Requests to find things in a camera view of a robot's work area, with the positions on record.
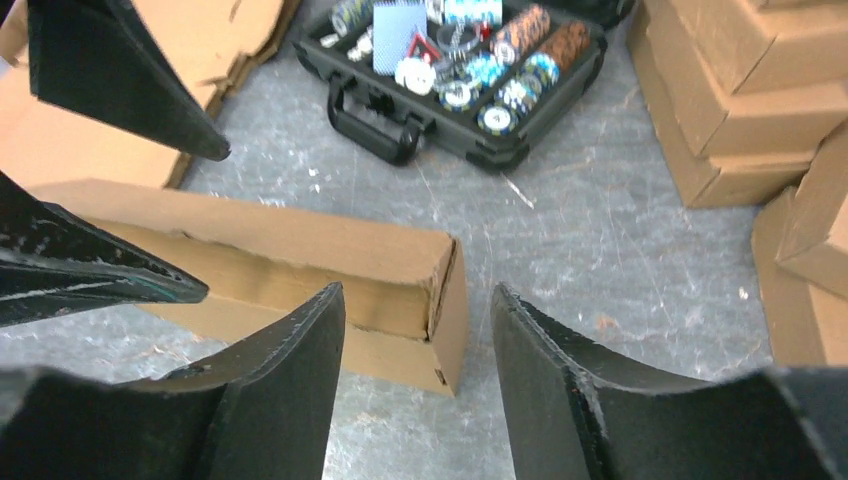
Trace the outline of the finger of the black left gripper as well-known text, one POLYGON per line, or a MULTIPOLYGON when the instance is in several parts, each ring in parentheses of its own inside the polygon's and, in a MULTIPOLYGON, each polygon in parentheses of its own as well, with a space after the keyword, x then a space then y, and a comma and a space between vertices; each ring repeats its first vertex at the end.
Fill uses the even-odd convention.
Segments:
POLYGON ((184 270, 1 177, 1 324, 123 304, 196 304, 184 270))
POLYGON ((229 156, 132 2, 30 1, 27 17, 38 100, 193 156, 229 156))

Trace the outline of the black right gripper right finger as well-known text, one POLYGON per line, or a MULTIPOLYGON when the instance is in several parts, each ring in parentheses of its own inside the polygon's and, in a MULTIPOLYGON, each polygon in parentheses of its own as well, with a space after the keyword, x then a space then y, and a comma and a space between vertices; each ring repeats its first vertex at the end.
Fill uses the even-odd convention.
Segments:
POLYGON ((843 479, 847 371, 763 367, 720 382, 583 336, 509 285, 491 301, 520 479, 843 479))

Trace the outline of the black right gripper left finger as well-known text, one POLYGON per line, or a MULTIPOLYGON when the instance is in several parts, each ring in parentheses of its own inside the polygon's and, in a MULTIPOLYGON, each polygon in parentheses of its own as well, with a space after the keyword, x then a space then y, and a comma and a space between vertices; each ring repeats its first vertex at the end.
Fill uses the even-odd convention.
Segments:
POLYGON ((334 282, 288 316, 157 379, 1 373, 5 479, 318 479, 345 332, 334 282))

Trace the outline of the brown cardboard box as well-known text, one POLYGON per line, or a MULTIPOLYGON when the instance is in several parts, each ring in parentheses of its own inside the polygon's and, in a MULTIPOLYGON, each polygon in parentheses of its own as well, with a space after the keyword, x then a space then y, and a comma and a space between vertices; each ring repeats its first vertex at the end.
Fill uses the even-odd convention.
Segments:
POLYGON ((151 314, 234 342, 338 281, 347 370, 457 393, 468 294, 461 244, 445 232, 97 179, 33 193, 208 285, 203 302, 151 314))

